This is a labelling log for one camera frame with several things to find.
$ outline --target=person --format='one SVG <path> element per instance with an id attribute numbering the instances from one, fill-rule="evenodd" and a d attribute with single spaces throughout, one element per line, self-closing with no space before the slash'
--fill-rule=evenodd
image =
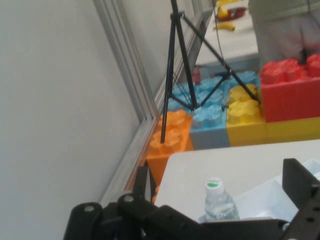
<path id="1" fill-rule="evenodd" d="M 249 0 L 260 65 L 320 53 L 320 0 Z"/>

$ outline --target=plastic bottle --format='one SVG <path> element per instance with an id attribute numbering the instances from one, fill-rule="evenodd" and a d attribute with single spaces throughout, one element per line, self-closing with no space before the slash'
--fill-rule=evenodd
<path id="1" fill-rule="evenodd" d="M 238 220 L 239 213 L 233 198 L 226 193 L 223 181 L 212 177 L 205 182 L 205 213 L 207 222 Z"/>

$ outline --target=tripod stand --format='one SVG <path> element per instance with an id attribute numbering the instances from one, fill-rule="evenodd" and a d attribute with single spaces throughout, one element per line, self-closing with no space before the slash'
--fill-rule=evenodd
<path id="1" fill-rule="evenodd" d="M 194 111 L 197 108 L 202 107 L 206 101 L 211 97 L 211 95 L 217 90 L 217 88 L 230 76 L 233 76 L 235 80 L 241 85 L 244 90 L 250 95 L 254 100 L 258 98 L 247 88 L 247 86 L 242 82 L 242 80 L 236 75 L 236 73 L 231 69 L 231 67 L 225 62 L 225 60 L 217 53 L 217 51 L 210 45 L 210 43 L 202 36 L 202 34 L 197 30 L 197 28 L 192 24 L 192 22 L 186 17 L 184 12 L 179 12 L 177 0 L 171 0 L 173 13 L 171 14 L 171 29 L 170 29 L 170 40 L 169 40 L 169 52 L 168 61 L 166 69 L 166 82 L 165 82 L 165 92 L 164 92 L 164 107 L 163 107 L 163 117 L 162 117 L 162 129 L 161 129 L 161 143 L 165 142 L 166 137 L 166 125 L 167 125 L 167 113 L 168 113 L 168 102 L 169 98 L 174 99 L 184 107 Z M 191 69 L 188 60 L 188 54 L 184 39 L 184 34 L 181 26 L 181 18 L 185 23 L 194 31 L 194 33 L 202 40 L 202 42 L 209 48 L 213 55 L 219 60 L 219 62 L 224 66 L 227 74 L 216 84 L 216 86 L 211 90 L 211 92 L 204 98 L 200 104 L 197 103 L 195 89 L 192 81 Z M 173 89 L 173 79 L 174 79 L 174 57 L 175 57 L 175 40 L 176 32 L 178 35 L 182 59 L 184 64 L 184 69 L 186 73 L 186 80 L 189 87 L 191 105 L 182 101 L 172 94 Z"/>

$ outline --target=white table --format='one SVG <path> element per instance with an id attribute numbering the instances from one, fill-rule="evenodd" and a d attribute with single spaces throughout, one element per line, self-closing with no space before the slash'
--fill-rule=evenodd
<path id="1" fill-rule="evenodd" d="M 235 198 L 282 174 L 285 158 L 320 159 L 320 140 L 176 153 L 168 160 L 155 204 L 196 219 L 204 214 L 207 178 L 222 178 Z"/>
<path id="2" fill-rule="evenodd" d="M 248 7 L 248 0 L 231 3 L 222 7 L 225 9 Z M 248 10 L 246 11 L 245 16 L 233 20 L 232 22 L 235 24 L 235 31 L 224 29 L 218 31 L 225 61 L 231 65 L 234 70 L 258 68 L 258 46 L 252 17 Z M 214 29 L 215 26 L 215 16 L 212 14 L 205 33 L 205 39 L 218 53 L 220 53 L 217 32 Z M 196 65 L 209 66 L 214 68 L 216 72 L 220 72 L 224 69 L 205 44 L 202 44 L 201 46 Z"/>

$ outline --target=white wall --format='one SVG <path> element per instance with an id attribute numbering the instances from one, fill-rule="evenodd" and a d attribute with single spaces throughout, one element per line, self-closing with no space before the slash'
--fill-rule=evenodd
<path id="1" fill-rule="evenodd" d="M 139 125 L 90 0 L 0 1 L 0 238 L 62 239 Z"/>
<path id="2" fill-rule="evenodd" d="M 203 10 L 213 7 L 213 0 L 201 0 Z"/>
<path id="3" fill-rule="evenodd" d="M 191 0 L 178 0 L 177 2 L 180 11 L 185 11 L 189 18 L 194 16 Z M 122 4 L 152 93 L 156 94 L 167 70 L 171 1 L 122 0 Z M 187 27 L 184 22 L 182 26 L 184 30 Z"/>

